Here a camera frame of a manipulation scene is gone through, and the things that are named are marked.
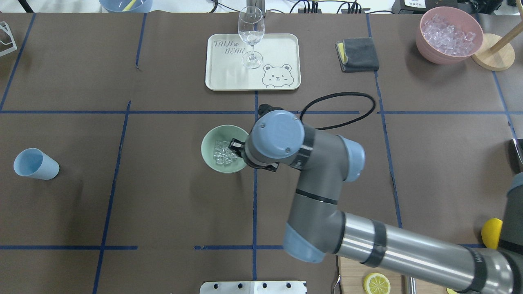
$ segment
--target bear drawing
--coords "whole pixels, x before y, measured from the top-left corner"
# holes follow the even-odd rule
[[[282,66],[272,66],[266,64],[263,66],[265,75],[262,82],[267,88],[290,88],[294,83],[294,78],[291,75],[291,66],[284,64]]]

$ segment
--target gray towel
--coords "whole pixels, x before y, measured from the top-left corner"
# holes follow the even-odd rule
[[[340,44],[343,44],[346,62]],[[336,42],[336,51],[342,71],[346,73],[377,71],[380,68],[374,40],[370,37],[349,38]]]

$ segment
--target wine glass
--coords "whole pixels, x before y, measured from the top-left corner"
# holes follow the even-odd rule
[[[258,44],[265,33],[263,13],[256,6],[247,6],[240,11],[238,18],[238,34],[242,40],[251,45],[252,50],[242,57],[243,65],[248,69],[257,69],[263,63],[263,57],[254,51],[254,45]]]

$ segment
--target blue bowl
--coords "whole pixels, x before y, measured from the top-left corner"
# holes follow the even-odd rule
[[[143,0],[143,3],[141,3],[142,0],[137,0],[136,3],[134,3],[134,7],[126,11],[127,12],[138,12],[138,13],[147,13],[151,11],[151,7],[153,6],[153,0]],[[100,4],[103,8],[105,8],[109,12],[123,12],[122,10],[129,4],[131,0],[100,0]]]

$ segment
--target robotic arm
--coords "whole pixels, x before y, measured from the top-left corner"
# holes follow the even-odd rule
[[[337,209],[343,182],[365,164],[360,144],[316,130],[281,108],[261,105],[246,142],[230,148],[247,165],[301,171],[286,224],[283,248],[305,262],[326,253],[383,267],[459,293],[523,294],[523,174],[508,193],[499,250],[466,248]]]

